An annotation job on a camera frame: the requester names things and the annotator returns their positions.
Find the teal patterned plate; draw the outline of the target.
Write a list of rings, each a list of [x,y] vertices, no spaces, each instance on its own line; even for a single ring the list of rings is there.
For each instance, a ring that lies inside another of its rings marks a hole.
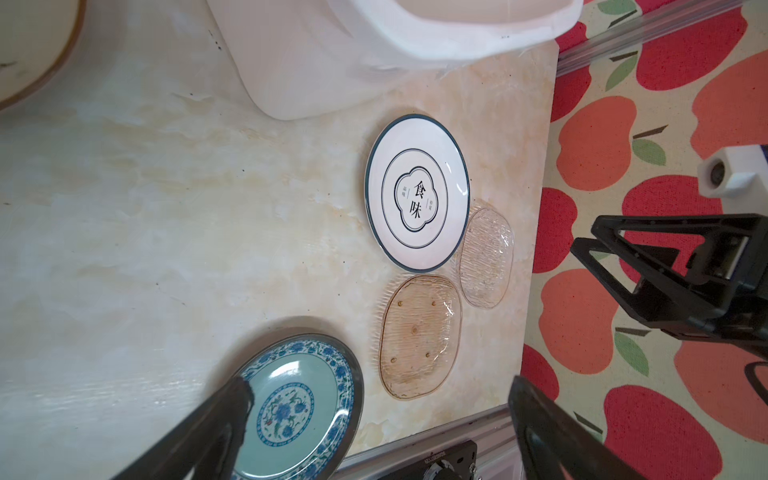
[[[328,479],[363,410],[364,379],[340,340],[306,333],[276,342],[237,372],[254,402],[233,479]]]

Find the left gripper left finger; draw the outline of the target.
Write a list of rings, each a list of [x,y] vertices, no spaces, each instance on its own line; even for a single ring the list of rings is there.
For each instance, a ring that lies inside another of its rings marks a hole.
[[[118,479],[228,479],[243,445],[253,391],[241,377],[230,379]]]

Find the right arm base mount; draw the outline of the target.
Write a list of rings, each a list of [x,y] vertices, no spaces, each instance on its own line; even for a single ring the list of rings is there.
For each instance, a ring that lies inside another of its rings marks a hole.
[[[382,477],[383,480],[469,480],[476,472],[477,444],[464,441]]]

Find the white plastic bin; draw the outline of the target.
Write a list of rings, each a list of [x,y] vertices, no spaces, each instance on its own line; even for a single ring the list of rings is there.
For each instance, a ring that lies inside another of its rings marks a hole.
[[[562,1],[211,1],[253,103],[284,121],[373,99],[556,39],[581,16]]]

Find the white plate black flower outline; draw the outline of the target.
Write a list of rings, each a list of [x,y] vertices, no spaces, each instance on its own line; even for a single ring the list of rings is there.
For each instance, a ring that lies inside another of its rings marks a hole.
[[[375,140],[364,175],[372,234],[398,267],[428,273],[458,249],[469,220],[470,178],[454,136],[422,114],[401,116]]]

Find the right aluminium frame post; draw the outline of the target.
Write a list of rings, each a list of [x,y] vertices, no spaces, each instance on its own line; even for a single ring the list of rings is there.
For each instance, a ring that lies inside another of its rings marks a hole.
[[[741,8],[743,0],[676,1],[588,39],[558,57],[557,77],[579,70],[599,58],[635,44],[653,41],[725,12]]]

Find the brown translucent glass plate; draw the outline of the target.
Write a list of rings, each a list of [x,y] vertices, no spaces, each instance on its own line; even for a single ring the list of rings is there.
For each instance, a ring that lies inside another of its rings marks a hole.
[[[392,397],[413,400],[446,381],[458,355],[462,313],[460,294],[444,276],[414,276],[394,291],[378,347],[380,378]]]

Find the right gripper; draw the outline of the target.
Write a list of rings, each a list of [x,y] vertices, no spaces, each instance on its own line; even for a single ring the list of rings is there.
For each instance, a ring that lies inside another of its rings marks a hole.
[[[758,214],[598,217],[571,253],[633,319],[670,336],[702,336],[767,358],[767,219]],[[627,234],[702,238],[687,261],[679,250],[640,245]]]

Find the clear glass plate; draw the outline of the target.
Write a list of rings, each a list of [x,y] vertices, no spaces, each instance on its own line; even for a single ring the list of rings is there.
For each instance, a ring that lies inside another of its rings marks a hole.
[[[504,298],[514,261],[514,232],[506,218],[481,208],[465,232],[458,273],[462,292],[473,306],[495,308]]]

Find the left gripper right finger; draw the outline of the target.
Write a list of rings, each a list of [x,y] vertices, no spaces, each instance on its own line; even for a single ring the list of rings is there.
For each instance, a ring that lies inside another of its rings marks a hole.
[[[508,406],[526,478],[642,477],[526,378],[514,378]]]

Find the beige plate brown rim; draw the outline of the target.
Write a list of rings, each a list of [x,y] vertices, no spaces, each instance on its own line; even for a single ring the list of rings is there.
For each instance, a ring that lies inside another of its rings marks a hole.
[[[48,83],[80,37],[87,2],[1,3],[1,108],[7,109]]]

